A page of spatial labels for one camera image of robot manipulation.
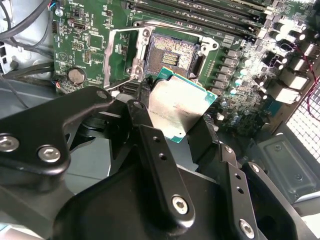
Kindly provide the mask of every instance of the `capacitor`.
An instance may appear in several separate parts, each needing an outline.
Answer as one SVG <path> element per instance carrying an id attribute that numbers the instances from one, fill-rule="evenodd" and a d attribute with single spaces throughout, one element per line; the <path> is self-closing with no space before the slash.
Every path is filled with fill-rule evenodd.
<path id="1" fill-rule="evenodd" d="M 268 98 L 268 95 L 266 95 L 263 91 L 258 91 L 258 94 L 263 100 L 266 100 Z"/>
<path id="2" fill-rule="evenodd" d="M 81 68 L 72 68 L 68 72 L 68 77 L 69 77 L 69 80 L 73 82 L 73 84 L 75 85 L 82 84 L 87 78 L 86 72 Z"/>
<path id="3" fill-rule="evenodd" d="M 284 66 L 283 66 L 282 63 L 279 62 L 279 61 L 276 61 L 276 62 L 274 63 L 274 67 L 277 68 L 277 69 L 279 69 L 279 70 L 284 69 Z"/>
<path id="4" fill-rule="evenodd" d="M 261 77 L 256 77 L 254 79 L 254 81 L 256 82 L 256 84 L 258 84 L 260 87 L 262 87 L 265 83 L 263 81 L 263 79 Z"/>
<path id="5" fill-rule="evenodd" d="M 274 40 L 276 40 L 277 42 L 279 42 L 281 39 L 283 39 L 282 35 L 281 35 L 279 32 L 277 32 L 277 31 L 272 31 L 272 32 L 270 32 L 270 36 L 271 36 Z"/>
<path id="6" fill-rule="evenodd" d="M 246 68 L 244 68 L 244 67 L 241 66 L 241 67 L 238 68 L 238 72 L 239 72 L 241 75 L 245 76 L 245 75 L 248 74 L 248 69 L 246 69 Z"/>
<path id="7" fill-rule="evenodd" d="M 294 30 L 291 30 L 289 32 L 289 35 L 292 36 L 292 37 L 295 37 L 296 39 L 298 39 L 299 41 L 302 41 L 303 39 L 306 38 L 306 35 L 301 33 L 301 32 L 298 32 L 298 31 L 294 31 Z"/>
<path id="8" fill-rule="evenodd" d="M 235 95 L 237 93 L 237 89 L 235 89 L 233 86 L 232 87 L 229 87 L 229 93 L 231 95 Z"/>
<path id="9" fill-rule="evenodd" d="M 228 106 L 228 103 L 227 103 L 227 101 L 226 101 L 225 98 L 222 98 L 222 99 L 220 100 L 220 104 L 221 104 L 221 107 L 223 107 L 223 108 L 225 108 L 226 106 Z"/>
<path id="10" fill-rule="evenodd" d="M 235 84 L 236 87 L 239 87 L 239 86 L 242 85 L 242 82 L 243 82 L 243 81 L 242 81 L 241 78 L 235 77 L 235 78 L 233 79 L 233 82 L 234 82 L 234 84 Z"/>
<path id="11" fill-rule="evenodd" d="M 277 22 L 274 24 L 273 28 L 278 30 L 279 32 L 285 32 L 287 29 L 287 26 L 281 22 Z"/>
<path id="12" fill-rule="evenodd" d="M 243 112 L 243 115 L 245 115 L 245 116 L 248 116 L 250 114 L 250 111 L 249 110 L 245 110 L 244 112 Z"/>
<path id="13" fill-rule="evenodd" d="M 250 67 L 252 65 L 252 61 L 247 58 L 247 57 L 244 57 L 241 62 L 244 64 L 245 67 Z"/>
<path id="14" fill-rule="evenodd" d="M 232 120 L 233 121 L 237 121 L 238 119 L 239 119 L 239 115 L 238 115 L 238 113 L 233 113 L 232 115 L 231 115 L 231 117 L 232 117 Z"/>
<path id="15" fill-rule="evenodd" d="M 282 64 L 286 64 L 288 62 L 288 59 L 285 58 L 284 56 L 280 56 L 278 57 L 278 61 Z"/>
<path id="16" fill-rule="evenodd" d="M 278 45 L 280 47 L 280 50 L 285 52 L 292 51 L 296 48 L 296 45 L 288 41 L 287 39 L 283 39 L 281 42 L 278 43 Z"/>

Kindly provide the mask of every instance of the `green circuit board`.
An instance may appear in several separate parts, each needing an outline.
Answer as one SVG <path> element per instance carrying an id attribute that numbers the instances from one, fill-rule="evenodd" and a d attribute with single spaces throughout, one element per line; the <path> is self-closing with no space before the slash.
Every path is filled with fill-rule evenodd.
<path id="1" fill-rule="evenodd" d="M 70 93 L 87 86 L 105 87 L 106 63 L 110 66 L 108 84 L 132 76 L 137 55 L 137 30 L 119 31 L 114 36 L 112 53 L 106 62 L 110 32 L 138 27 L 136 22 L 153 21 L 167 27 L 155 26 L 145 49 L 143 76 L 157 76 L 160 67 L 181 72 L 219 96 L 226 105 L 220 108 L 224 120 L 217 123 L 221 130 L 233 129 L 240 135 L 251 136 L 260 127 L 257 117 L 271 115 L 275 101 L 262 99 L 256 79 L 264 78 L 264 87 L 277 79 L 281 69 L 263 63 L 269 52 L 288 58 L 275 41 L 276 24 L 286 25 L 288 31 L 301 33 L 313 14 L 313 1 L 288 0 L 56 0 L 51 9 L 55 17 L 54 33 L 55 75 L 60 78 L 64 92 Z M 201 37 L 217 44 L 204 57 Z M 295 41 L 288 35 L 284 39 Z M 172 44 L 179 49 L 168 50 Z M 185 60 L 187 49 L 190 59 Z M 71 70 L 81 73 L 81 84 L 70 81 Z M 241 84 L 235 84 L 239 78 Z"/>

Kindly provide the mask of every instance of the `silver screw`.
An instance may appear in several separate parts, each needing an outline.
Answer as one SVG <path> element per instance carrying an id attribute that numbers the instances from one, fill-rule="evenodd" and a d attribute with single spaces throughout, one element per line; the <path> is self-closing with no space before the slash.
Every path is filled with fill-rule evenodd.
<path id="1" fill-rule="evenodd" d="M 102 99 L 108 98 L 108 96 L 103 91 L 97 91 L 96 94 Z"/>
<path id="2" fill-rule="evenodd" d="M 232 153 L 232 149 L 229 146 L 224 146 L 224 149 L 228 152 L 228 153 Z"/>
<path id="3" fill-rule="evenodd" d="M 173 204 L 173 207 L 175 208 L 175 210 L 179 214 L 184 215 L 188 212 L 188 204 L 186 203 L 186 201 L 182 197 L 174 196 L 172 198 L 172 204 Z"/>
<path id="4" fill-rule="evenodd" d="M 55 163 L 60 159 L 61 153 L 53 146 L 45 146 L 38 151 L 38 156 L 44 162 Z"/>
<path id="5" fill-rule="evenodd" d="M 148 30 L 144 30 L 142 33 L 143 36 L 145 36 L 146 38 L 150 36 L 150 32 Z"/>
<path id="6" fill-rule="evenodd" d="M 20 143 L 13 136 L 0 136 L 0 152 L 9 153 L 16 150 Z"/>
<path id="7" fill-rule="evenodd" d="M 255 232 L 250 226 L 249 223 L 247 223 L 245 220 L 240 219 L 239 221 L 240 228 L 242 232 L 249 238 L 249 239 L 254 239 L 255 238 Z"/>
<path id="8" fill-rule="evenodd" d="M 252 164 L 252 168 L 253 168 L 257 173 L 259 172 L 259 168 L 258 168 L 256 165 Z"/>
<path id="9" fill-rule="evenodd" d="M 55 11 L 54 11 L 55 15 L 57 15 L 58 17 L 62 17 L 64 15 L 64 11 L 62 11 L 61 8 L 57 8 Z"/>

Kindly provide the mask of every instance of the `cable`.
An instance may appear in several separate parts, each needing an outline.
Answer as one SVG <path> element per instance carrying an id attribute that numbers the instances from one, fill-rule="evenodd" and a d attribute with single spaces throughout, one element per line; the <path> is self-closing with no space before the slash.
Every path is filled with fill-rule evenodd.
<path id="1" fill-rule="evenodd" d="M 0 1 L 0 7 L 2 8 L 2 10 L 4 12 L 5 19 L 6 19 L 7 24 L 8 24 L 8 30 L 9 30 L 9 29 L 11 29 L 11 21 L 10 21 L 10 17 L 9 17 L 8 11 L 7 11 L 6 7 L 4 6 L 4 4 L 2 3 L 2 1 Z M 52 22 L 52 20 L 53 20 L 53 13 L 50 11 L 49 12 L 49 16 L 48 16 L 48 23 L 47 23 L 45 32 L 43 34 L 43 37 L 35 45 L 29 45 L 29 44 L 24 44 L 24 43 L 18 42 L 18 41 L 16 41 L 16 39 L 13 36 L 10 37 L 10 40 L 12 42 L 9 41 L 9 40 L 5 40 L 5 39 L 2 40 L 2 42 L 6 43 L 8 45 L 11 45 L 13 47 L 16 47 L 16 48 L 17 47 L 24 48 L 26 51 L 34 52 L 34 53 L 43 55 L 43 56 L 45 56 L 45 57 L 47 57 L 49 59 L 52 59 L 53 58 L 52 54 L 47 53 L 47 52 L 45 52 L 45 51 L 43 51 L 41 49 L 37 49 L 37 47 L 41 46 L 45 42 L 45 40 L 47 39 L 48 34 L 49 34 L 50 23 Z"/>
<path id="2" fill-rule="evenodd" d="M 3 78 L 2 75 L 0 75 L 0 80 L 3 81 L 4 83 L 6 83 L 8 85 L 8 87 L 10 88 L 10 90 L 12 91 L 12 93 L 15 95 L 15 97 L 18 99 L 18 101 L 26 108 L 28 109 L 28 105 L 22 100 L 22 98 L 19 96 L 18 92 L 15 90 L 15 88 L 11 85 L 11 83 Z"/>
<path id="3" fill-rule="evenodd" d="M 311 99 L 312 95 L 315 93 L 315 90 L 317 89 L 320 76 L 316 77 L 316 74 L 315 74 L 315 71 L 314 71 L 314 69 L 313 69 L 312 64 L 309 62 L 307 56 L 301 51 L 301 49 L 299 49 L 297 46 L 296 46 L 296 49 L 302 54 L 303 59 L 305 60 L 306 64 L 308 65 L 308 68 L 309 68 L 310 72 L 312 73 L 313 80 L 314 80 L 313 85 L 311 86 L 311 88 L 309 89 L 309 91 L 306 93 L 306 109 L 307 109 L 309 115 L 310 115 L 313 119 L 315 119 L 315 120 L 317 120 L 318 122 L 320 122 L 320 119 L 317 118 L 317 117 L 311 112 L 311 104 L 310 104 L 310 99 Z"/>
<path id="4" fill-rule="evenodd" d="M 25 77 L 33 74 L 42 74 L 42 73 L 47 73 L 52 71 L 54 71 L 54 63 L 47 62 L 47 63 L 29 66 L 23 69 L 11 71 L 11 72 L 8 72 L 7 74 L 2 75 L 2 77 L 5 79 L 10 79 L 10 78 L 17 78 L 17 77 Z"/>
<path id="5" fill-rule="evenodd" d="M 46 9 L 48 4 L 51 2 L 51 0 L 43 0 L 42 3 L 24 20 L 22 20 L 20 23 L 18 23 L 16 26 L 14 26 L 11 29 L 8 29 L 7 31 L 0 33 L 0 40 L 9 39 L 24 30 L 26 30 L 28 27 L 33 24 L 36 19 L 40 16 L 40 14 Z"/>

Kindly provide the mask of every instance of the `black metal arm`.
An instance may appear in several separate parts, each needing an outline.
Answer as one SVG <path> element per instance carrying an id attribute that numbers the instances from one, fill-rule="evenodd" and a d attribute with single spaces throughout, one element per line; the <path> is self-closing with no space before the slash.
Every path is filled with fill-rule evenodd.
<path id="1" fill-rule="evenodd" d="M 0 120 L 2 209 L 54 240 L 316 239 L 261 168 L 240 168 L 206 116 L 187 136 L 201 174 L 177 167 L 149 94 L 144 83 L 124 103 L 87 87 Z M 72 196 L 70 153 L 97 137 L 110 139 L 111 176 Z"/>

